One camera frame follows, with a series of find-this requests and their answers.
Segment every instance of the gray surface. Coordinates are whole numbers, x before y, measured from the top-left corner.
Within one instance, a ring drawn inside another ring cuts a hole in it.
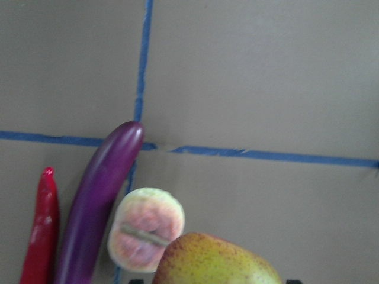
[[[131,120],[143,8],[1,2],[0,130],[103,138]],[[376,0],[156,1],[146,140],[378,159],[378,12]],[[94,150],[0,140],[2,282],[18,281],[42,169],[56,168],[63,229]],[[135,186],[172,192],[186,231],[247,247],[283,279],[379,282],[374,169],[143,151]],[[102,247],[94,283],[113,270]]]

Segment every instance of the plastic fruit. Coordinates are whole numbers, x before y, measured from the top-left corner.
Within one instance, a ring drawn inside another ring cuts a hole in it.
[[[167,246],[153,284],[282,284],[267,260],[226,240],[188,233]]]
[[[123,269],[154,272],[165,247],[183,228],[183,208],[169,192],[136,189],[116,210],[108,238],[110,257]]]

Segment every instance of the red chili pepper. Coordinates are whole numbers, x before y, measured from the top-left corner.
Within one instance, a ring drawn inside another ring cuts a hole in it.
[[[36,210],[20,284],[48,284],[53,280],[59,236],[59,204],[54,169],[44,169],[37,191]]]

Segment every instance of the purple eggplant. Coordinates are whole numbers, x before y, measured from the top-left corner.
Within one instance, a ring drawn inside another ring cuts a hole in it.
[[[89,284],[110,212],[143,143],[138,122],[117,127],[82,177],[63,235],[54,284]]]

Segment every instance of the pink fruit slice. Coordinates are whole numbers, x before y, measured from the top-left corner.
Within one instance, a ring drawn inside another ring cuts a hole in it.
[[[108,238],[112,260],[129,271],[154,272],[165,246],[184,229],[182,205],[167,191],[140,188],[119,204]]]

